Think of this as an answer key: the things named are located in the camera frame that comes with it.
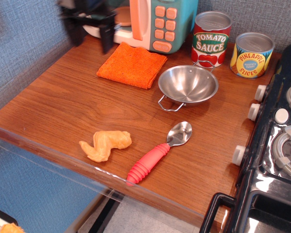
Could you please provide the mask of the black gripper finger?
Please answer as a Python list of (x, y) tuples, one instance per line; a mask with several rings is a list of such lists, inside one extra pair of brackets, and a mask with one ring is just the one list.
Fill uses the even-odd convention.
[(115, 24), (102, 24), (99, 26), (99, 33), (102, 43), (102, 50), (104, 54), (107, 54), (113, 47), (113, 40), (115, 34)]
[(74, 46), (80, 46), (83, 43), (87, 32), (83, 28), (85, 20), (81, 17), (67, 17), (65, 19), (65, 29)]

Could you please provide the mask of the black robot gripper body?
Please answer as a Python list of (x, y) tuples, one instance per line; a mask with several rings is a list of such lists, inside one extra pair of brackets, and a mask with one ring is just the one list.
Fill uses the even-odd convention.
[(115, 26), (115, 10), (107, 0), (58, 0), (62, 19), (77, 25)]

